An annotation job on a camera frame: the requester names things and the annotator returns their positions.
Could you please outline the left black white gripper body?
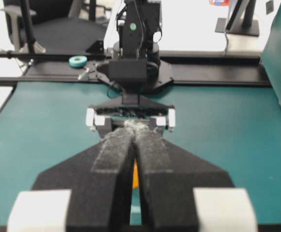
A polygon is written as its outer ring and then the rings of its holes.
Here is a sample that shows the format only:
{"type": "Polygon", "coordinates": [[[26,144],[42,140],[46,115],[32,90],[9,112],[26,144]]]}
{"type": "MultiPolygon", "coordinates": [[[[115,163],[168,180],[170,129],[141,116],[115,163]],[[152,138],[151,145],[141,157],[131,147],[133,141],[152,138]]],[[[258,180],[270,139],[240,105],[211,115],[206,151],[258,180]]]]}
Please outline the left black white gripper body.
{"type": "Polygon", "coordinates": [[[119,96],[106,102],[90,105],[86,110],[85,124],[91,130],[121,126],[128,119],[166,128],[176,127],[176,110],[173,105],[165,105],[141,95],[119,96]]]}

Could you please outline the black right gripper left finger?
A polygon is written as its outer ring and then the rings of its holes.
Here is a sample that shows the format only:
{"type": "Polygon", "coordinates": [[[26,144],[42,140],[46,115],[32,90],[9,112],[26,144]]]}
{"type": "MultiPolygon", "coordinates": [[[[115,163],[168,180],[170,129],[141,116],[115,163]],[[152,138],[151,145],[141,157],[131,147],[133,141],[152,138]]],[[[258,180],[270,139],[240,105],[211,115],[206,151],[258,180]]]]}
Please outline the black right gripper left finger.
{"type": "Polygon", "coordinates": [[[9,232],[109,232],[128,222],[133,182],[131,128],[38,174],[18,194],[9,232]]]}

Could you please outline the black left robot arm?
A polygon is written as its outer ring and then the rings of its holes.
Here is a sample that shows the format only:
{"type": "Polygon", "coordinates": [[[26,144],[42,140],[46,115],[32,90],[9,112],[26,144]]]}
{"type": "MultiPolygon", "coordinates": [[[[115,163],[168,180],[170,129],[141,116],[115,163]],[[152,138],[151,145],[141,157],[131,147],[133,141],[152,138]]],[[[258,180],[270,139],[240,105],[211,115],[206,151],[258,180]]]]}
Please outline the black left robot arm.
{"type": "Polygon", "coordinates": [[[173,130],[176,112],[143,96],[173,82],[170,63],[162,61],[154,34],[162,30],[162,4],[159,0],[126,0],[116,15],[119,40],[110,59],[95,65],[97,79],[116,87],[121,94],[87,108],[86,125],[91,130],[111,131],[134,118],[154,127],[173,130]]]}

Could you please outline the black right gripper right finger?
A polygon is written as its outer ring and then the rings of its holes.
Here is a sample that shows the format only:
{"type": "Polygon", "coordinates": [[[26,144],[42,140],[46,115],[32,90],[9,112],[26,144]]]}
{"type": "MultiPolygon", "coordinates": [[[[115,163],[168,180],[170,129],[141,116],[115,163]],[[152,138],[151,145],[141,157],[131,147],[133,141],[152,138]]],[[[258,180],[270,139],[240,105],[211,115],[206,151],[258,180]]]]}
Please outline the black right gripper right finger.
{"type": "Polygon", "coordinates": [[[229,173],[147,128],[134,139],[142,223],[154,232],[255,232],[256,215],[229,173]]]}

